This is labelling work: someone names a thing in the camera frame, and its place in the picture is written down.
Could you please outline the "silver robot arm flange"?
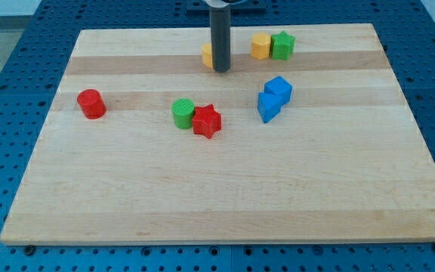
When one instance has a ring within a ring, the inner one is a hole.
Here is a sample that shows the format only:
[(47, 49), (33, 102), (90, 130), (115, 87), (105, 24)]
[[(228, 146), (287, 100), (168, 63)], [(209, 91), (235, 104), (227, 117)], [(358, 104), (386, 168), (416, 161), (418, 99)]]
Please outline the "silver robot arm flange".
[(238, 5), (246, 1), (247, 0), (204, 0), (204, 3), (213, 8), (225, 8), (226, 6)]

